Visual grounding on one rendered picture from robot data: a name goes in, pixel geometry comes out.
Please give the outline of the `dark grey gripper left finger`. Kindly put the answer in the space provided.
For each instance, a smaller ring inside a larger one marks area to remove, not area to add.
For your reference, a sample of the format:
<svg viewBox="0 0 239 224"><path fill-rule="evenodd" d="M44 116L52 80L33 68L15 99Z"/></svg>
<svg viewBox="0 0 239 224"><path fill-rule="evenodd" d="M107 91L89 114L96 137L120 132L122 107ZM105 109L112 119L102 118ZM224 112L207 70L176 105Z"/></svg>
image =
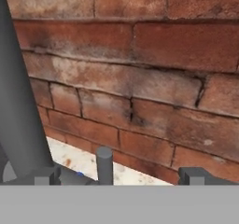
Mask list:
<svg viewBox="0 0 239 224"><path fill-rule="evenodd" d="M44 167L33 170L30 174L17 177L12 166L7 164L3 172L2 186L53 186L60 185L61 169Z"/></svg>

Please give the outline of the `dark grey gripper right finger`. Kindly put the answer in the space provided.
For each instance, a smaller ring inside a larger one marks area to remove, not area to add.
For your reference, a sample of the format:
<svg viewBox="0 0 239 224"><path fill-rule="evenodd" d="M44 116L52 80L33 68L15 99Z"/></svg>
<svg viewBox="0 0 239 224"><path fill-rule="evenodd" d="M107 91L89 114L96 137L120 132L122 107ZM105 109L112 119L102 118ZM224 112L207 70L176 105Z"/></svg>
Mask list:
<svg viewBox="0 0 239 224"><path fill-rule="evenodd" d="M235 182L211 175L202 167L180 167L178 184L186 186L235 185Z"/></svg>

